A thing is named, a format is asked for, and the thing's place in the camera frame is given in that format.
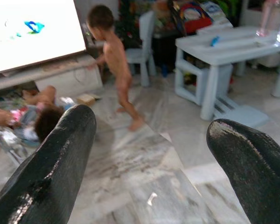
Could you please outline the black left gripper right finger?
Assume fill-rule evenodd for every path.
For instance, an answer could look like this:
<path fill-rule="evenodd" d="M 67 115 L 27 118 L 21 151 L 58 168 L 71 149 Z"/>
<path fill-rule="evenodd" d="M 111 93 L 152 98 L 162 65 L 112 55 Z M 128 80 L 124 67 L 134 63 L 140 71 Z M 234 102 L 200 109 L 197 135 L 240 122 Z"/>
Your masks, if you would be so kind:
<path fill-rule="evenodd" d="M 280 224 L 280 145 L 229 119 L 212 121 L 206 141 L 250 222 Z"/>

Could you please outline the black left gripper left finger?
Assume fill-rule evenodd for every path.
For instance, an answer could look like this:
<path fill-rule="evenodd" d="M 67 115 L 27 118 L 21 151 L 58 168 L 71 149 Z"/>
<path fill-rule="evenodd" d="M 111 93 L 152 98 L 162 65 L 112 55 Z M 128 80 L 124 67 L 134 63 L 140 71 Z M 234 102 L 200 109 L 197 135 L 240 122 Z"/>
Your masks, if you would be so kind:
<path fill-rule="evenodd" d="M 68 109 L 0 191 L 0 224 L 68 223 L 96 128 L 91 108 Z"/>

